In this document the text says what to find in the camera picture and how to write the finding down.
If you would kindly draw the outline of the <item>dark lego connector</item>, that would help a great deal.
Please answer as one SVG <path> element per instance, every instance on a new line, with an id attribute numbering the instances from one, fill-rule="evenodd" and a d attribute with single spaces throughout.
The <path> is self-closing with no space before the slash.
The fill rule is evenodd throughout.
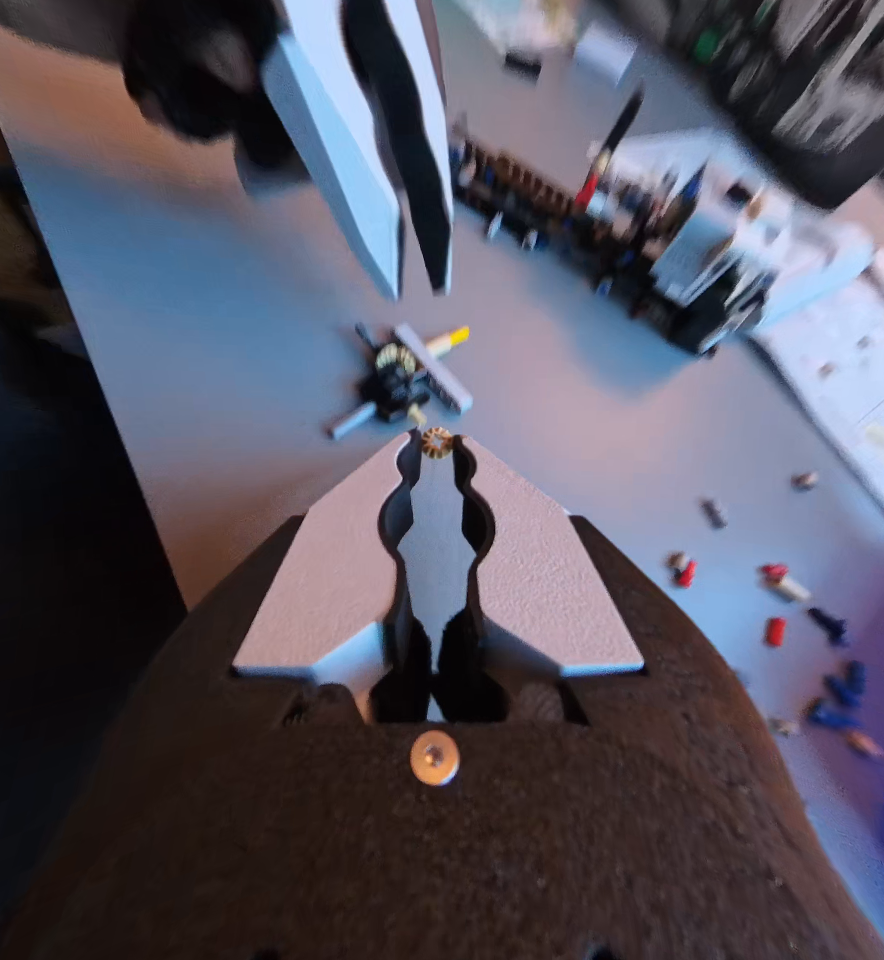
<path id="1" fill-rule="evenodd" d="M 832 646 L 847 647 L 850 645 L 851 640 L 846 619 L 833 616 L 818 606 L 810 606 L 807 613 Z"/>

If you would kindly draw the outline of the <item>person's left hand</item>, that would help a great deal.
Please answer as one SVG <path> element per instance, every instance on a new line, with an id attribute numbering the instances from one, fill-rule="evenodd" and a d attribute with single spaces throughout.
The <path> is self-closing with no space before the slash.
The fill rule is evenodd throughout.
<path id="1" fill-rule="evenodd" d="M 231 29 L 215 30 L 200 47 L 202 66 L 220 83 L 236 91 L 256 82 L 256 63 L 244 38 Z"/>

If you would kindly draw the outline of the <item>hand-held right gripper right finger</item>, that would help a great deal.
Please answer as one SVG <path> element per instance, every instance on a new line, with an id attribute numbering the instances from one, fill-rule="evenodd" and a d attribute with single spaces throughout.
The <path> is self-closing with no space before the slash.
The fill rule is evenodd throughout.
<path id="1" fill-rule="evenodd" d="M 438 654 L 445 719 L 567 719 L 572 682 L 643 673 L 576 517 L 473 438 L 457 437 L 451 458 L 473 557 Z"/>

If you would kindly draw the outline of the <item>large lego technic vehicle model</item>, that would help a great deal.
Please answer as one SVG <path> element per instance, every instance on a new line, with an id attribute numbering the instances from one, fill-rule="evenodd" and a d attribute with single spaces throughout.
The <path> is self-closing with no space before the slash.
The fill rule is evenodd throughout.
<path id="1" fill-rule="evenodd" d="M 876 245 L 855 222 L 802 209 L 709 129 L 631 136 L 639 84 L 590 151 L 578 191 L 470 135 L 449 137 L 452 189 L 528 252 L 568 262 L 596 294 L 613 295 L 670 344 L 711 354 L 848 286 Z"/>

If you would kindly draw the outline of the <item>small lego gear assembly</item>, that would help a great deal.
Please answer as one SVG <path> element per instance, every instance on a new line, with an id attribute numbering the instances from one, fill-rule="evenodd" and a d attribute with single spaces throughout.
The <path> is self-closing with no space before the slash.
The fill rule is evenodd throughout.
<path id="1" fill-rule="evenodd" d="M 433 400 L 457 415 L 472 408 L 471 392 L 445 363 L 448 354 L 468 342 L 468 327 L 427 341 L 407 323 L 393 327 L 382 339 L 361 322 L 354 331 L 367 351 L 368 370 L 355 386 L 355 408 L 328 426 L 328 438 L 339 441 L 372 421 L 425 429 L 424 409 Z"/>

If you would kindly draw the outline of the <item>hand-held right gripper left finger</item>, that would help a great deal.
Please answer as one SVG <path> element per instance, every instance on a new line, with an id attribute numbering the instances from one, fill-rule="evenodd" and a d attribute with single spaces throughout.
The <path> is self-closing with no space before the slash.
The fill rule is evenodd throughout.
<path id="1" fill-rule="evenodd" d="M 426 719 L 431 644 L 400 555 L 422 460 L 422 434 L 401 433 L 301 517 L 232 661 L 296 683 L 285 723 Z"/>

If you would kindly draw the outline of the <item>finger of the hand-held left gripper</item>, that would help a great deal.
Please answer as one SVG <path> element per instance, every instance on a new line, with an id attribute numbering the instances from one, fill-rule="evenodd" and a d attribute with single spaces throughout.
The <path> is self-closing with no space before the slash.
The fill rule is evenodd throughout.
<path id="1" fill-rule="evenodd" d="M 377 290 L 400 297 L 404 226 L 376 115 L 352 65 L 343 3 L 273 3 L 280 30 L 263 89 L 332 217 Z"/>
<path id="2" fill-rule="evenodd" d="M 439 34 L 431 2 L 349 1 L 343 33 L 375 114 L 376 144 L 405 197 L 432 292 L 450 291 L 454 201 Z"/>

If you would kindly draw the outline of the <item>dark printed box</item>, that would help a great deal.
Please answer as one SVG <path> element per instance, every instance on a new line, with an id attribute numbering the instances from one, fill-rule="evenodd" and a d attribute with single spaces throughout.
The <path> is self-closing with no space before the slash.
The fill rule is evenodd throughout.
<path id="1" fill-rule="evenodd" d="M 696 78 L 806 201 L 884 171 L 884 1 L 604 2 Z"/>

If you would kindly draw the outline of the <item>white instruction booklet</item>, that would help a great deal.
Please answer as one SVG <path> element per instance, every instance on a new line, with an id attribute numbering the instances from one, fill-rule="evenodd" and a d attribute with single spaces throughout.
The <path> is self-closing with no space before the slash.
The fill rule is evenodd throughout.
<path id="1" fill-rule="evenodd" d="M 847 287 L 750 337 L 884 510 L 884 247 Z"/>

